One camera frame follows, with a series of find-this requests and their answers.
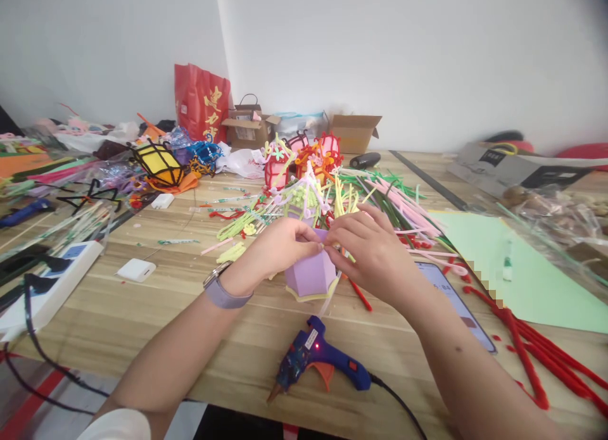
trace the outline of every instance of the hand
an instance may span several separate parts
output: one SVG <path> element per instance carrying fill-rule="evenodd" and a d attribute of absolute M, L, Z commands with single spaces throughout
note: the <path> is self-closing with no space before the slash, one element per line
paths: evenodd
<path fill-rule="evenodd" d="M 295 218 L 279 218 L 222 274 L 222 286 L 235 296 L 246 296 L 263 279 L 322 250 L 321 240 L 307 224 Z"/>
<path fill-rule="evenodd" d="M 416 300 L 429 284 L 395 235 L 388 217 L 379 209 L 360 204 L 361 212 L 334 220 L 327 233 L 325 251 L 335 266 L 357 285 L 397 308 Z M 332 247 L 340 244 L 353 263 Z"/>

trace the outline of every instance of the smartwatch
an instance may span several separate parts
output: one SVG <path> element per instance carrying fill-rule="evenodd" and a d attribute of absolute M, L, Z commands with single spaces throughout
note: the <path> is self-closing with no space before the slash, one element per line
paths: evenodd
<path fill-rule="evenodd" d="M 227 261 L 220 264 L 217 268 L 212 270 L 211 274 L 209 274 L 203 282 L 203 287 L 205 288 L 207 296 L 211 299 L 211 302 L 223 309 L 241 308 L 253 296 L 253 293 L 249 296 L 233 296 L 228 293 L 220 283 L 220 275 L 222 275 L 222 272 L 228 269 L 228 266 L 232 263 L 234 262 Z"/>

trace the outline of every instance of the smartphone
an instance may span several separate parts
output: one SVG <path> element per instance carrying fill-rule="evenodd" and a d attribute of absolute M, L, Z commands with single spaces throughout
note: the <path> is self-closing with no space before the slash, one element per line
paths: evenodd
<path fill-rule="evenodd" d="M 462 321 L 464 321 L 464 323 L 469 327 L 469 330 L 475 337 L 477 337 L 477 340 L 481 342 L 484 348 L 490 353 L 495 354 L 497 350 L 494 346 L 494 343 L 490 340 L 490 338 L 483 330 L 479 322 L 475 319 L 466 304 L 462 302 L 462 299 L 454 290 L 452 285 L 450 285 L 448 279 L 445 278 L 445 275 L 443 275 L 441 269 L 439 269 L 436 265 L 432 263 L 421 263 L 417 261 L 416 264 L 418 265 L 418 269 L 422 271 L 427 280 L 432 283 L 435 288 L 440 290 L 448 297 L 448 299 L 462 318 Z"/>

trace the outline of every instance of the red paper bag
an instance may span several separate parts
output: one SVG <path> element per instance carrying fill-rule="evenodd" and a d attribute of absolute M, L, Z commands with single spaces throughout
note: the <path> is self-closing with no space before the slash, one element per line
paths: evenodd
<path fill-rule="evenodd" d="M 228 117 L 230 81 L 196 65 L 175 66 L 177 124 L 193 141 L 226 142 L 222 120 Z"/>

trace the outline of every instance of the blue glue gun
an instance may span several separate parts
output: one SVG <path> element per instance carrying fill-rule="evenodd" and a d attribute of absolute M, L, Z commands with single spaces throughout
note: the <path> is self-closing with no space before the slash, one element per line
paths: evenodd
<path fill-rule="evenodd" d="M 307 324 L 309 331 L 301 330 L 289 345 L 267 402 L 272 402 L 281 391 L 286 393 L 291 385 L 298 382 L 307 367 L 315 362 L 329 364 L 343 372 L 358 391 L 368 390 L 372 382 L 365 367 L 325 342 L 325 325 L 318 317 L 311 316 Z"/>
<path fill-rule="evenodd" d="M 0 228 L 13 227 L 27 220 L 38 212 L 52 212 L 54 210 L 55 208 L 51 206 L 51 202 L 48 199 L 40 198 L 29 206 L 16 210 L 12 214 L 2 217 L 2 219 L 0 219 Z"/>

